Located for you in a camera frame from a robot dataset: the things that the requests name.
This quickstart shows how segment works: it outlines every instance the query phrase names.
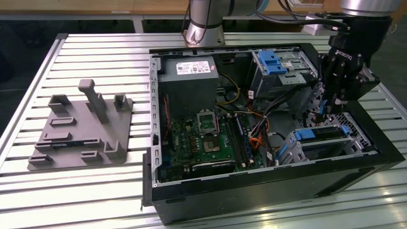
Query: wooden table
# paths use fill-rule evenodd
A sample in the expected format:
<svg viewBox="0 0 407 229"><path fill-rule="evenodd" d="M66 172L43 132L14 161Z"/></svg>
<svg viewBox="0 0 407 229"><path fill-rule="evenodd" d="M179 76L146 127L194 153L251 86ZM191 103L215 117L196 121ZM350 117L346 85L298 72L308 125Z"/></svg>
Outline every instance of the wooden table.
<svg viewBox="0 0 407 229"><path fill-rule="evenodd" d="M143 32L144 19L182 19L188 0L0 0L0 20L132 20L136 32ZM326 0L323 8L294 8L298 13L339 12L341 0ZM402 0L393 14L398 22L407 12ZM291 19L276 0L270 0L266 15Z"/></svg>
<svg viewBox="0 0 407 229"><path fill-rule="evenodd" d="M0 0L3 14L184 14L188 0ZM296 12L323 11L319 8L295 8ZM268 15L287 15L276 0L266 9Z"/></svg>

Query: ram slot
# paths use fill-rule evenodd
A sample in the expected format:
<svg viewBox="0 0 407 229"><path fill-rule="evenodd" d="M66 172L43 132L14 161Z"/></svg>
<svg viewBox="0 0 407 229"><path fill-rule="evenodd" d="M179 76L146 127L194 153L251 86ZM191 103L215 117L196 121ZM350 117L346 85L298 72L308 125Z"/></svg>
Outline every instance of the ram slot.
<svg viewBox="0 0 407 229"><path fill-rule="evenodd" d="M246 154L247 154L247 157L248 157L248 161L252 164L255 162L254 161L252 150L251 150L251 147L250 147L250 144L248 144L247 136L246 136L244 131L243 131L244 127L242 126L242 122L240 122L239 117L236 117L236 122L238 122L238 125L239 125L239 130L240 130L240 135L242 135L242 139L243 139Z"/></svg>
<svg viewBox="0 0 407 229"><path fill-rule="evenodd" d="M246 154L244 143L235 117L227 119L227 128L236 161L242 164L242 167L246 167L248 163L248 157Z"/></svg>

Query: blue drive bay latch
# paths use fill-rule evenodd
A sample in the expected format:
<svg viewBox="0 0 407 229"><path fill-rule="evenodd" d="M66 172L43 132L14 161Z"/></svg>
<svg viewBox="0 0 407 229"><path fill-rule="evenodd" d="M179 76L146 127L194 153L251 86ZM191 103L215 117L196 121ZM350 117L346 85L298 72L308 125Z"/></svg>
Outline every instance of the blue drive bay latch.
<svg viewBox="0 0 407 229"><path fill-rule="evenodd" d="M280 58L274 51L259 51L259 59L266 67L267 74L286 74L287 69L280 64Z"/></svg>

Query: aluminum slotted table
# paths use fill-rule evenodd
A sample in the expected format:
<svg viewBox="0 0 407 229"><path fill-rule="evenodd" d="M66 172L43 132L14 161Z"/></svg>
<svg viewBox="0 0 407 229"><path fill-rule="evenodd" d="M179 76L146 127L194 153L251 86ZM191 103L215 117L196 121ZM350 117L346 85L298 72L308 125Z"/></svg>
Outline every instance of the aluminum slotted table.
<svg viewBox="0 0 407 229"><path fill-rule="evenodd" d="M227 33L228 45L311 43L326 52L329 37L300 33ZM407 162L345 192L230 215L162 225L154 207L140 208L142 158L150 147L148 49L184 46L176 33L59 36L0 139L0 228L394 228L407 221ZM106 99L134 99L126 164L71 171L30 172L54 94L83 100L82 78ZM381 84L362 106L407 156L407 112Z"/></svg>

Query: floor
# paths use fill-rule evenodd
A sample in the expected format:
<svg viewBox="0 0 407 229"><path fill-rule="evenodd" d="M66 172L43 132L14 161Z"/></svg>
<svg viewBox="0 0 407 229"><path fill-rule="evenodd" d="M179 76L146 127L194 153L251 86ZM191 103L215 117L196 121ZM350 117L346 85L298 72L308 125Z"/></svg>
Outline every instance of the floor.
<svg viewBox="0 0 407 229"><path fill-rule="evenodd" d="M178 32L182 22L146 21L146 32ZM226 31L263 31L262 23L226 23ZM267 31L279 31L272 27ZM58 33L132 33L131 21L0 21L2 56L15 70L14 77L4 80L0 73L0 134L19 106L26 90L42 65ZM407 107L407 68L405 51L407 44L407 17L389 35L381 51L374 55L371 69L382 82Z"/></svg>

